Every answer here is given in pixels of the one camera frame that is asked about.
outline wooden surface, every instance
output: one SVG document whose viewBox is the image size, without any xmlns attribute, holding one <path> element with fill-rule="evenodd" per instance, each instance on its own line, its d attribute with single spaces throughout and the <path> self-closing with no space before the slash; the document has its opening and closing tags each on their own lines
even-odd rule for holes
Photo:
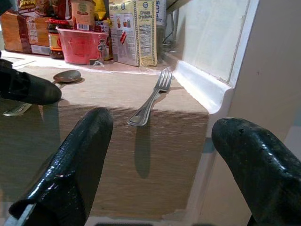
<svg viewBox="0 0 301 226">
<path fill-rule="evenodd" d="M 26 67 L 51 80 L 64 69 Z M 24 190 L 40 164 L 77 121 L 96 106 L 107 107 L 114 130 L 92 215 L 160 219 L 185 209 L 203 149 L 207 111 L 173 80 L 157 99 L 145 127 L 127 119 L 149 97 L 154 75 L 91 73 L 62 88 L 63 100 L 34 105 L 21 117 L 0 116 L 0 187 L 4 201 Z M 0 100 L 0 112 L 15 102 Z"/>
</svg>

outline silver fork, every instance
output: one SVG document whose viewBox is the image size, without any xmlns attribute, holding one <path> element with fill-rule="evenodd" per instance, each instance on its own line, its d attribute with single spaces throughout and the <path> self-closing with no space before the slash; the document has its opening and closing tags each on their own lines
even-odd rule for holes
<svg viewBox="0 0 301 226">
<path fill-rule="evenodd" d="M 147 101 L 142 105 L 141 108 L 127 121 L 128 124 L 132 126 L 144 126 L 148 119 L 151 112 L 151 107 L 158 95 L 161 92 L 168 92 L 171 84 L 172 79 L 172 72 L 165 69 L 161 71 L 157 84 L 154 88 L 153 93 L 147 99 Z"/>
</svg>

